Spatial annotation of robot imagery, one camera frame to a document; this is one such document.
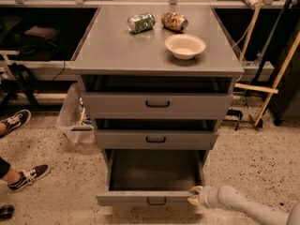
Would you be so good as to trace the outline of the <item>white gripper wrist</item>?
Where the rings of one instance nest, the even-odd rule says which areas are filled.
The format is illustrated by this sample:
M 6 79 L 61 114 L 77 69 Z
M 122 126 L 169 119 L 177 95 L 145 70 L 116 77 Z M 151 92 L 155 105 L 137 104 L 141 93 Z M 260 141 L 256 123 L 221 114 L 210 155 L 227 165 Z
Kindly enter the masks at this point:
M 194 206 L 204 206 L 209 209 L 218 207 L 218 188 L 212 186 L 196 186 L 190 190 L 188 202 Z

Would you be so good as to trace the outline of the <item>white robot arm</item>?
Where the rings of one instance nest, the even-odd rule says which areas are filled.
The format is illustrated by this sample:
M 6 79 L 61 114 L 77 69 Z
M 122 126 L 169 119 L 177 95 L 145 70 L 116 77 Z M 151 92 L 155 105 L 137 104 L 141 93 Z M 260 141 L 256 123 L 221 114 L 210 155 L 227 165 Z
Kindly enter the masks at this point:
M 259 225 L 300 225 L 300 202 L 289 214 L 262 203 L 252 201 L 232 186 L 196 186 L 190 190 L 188 202 L 208 209 L 223 209 L 240 212 Z

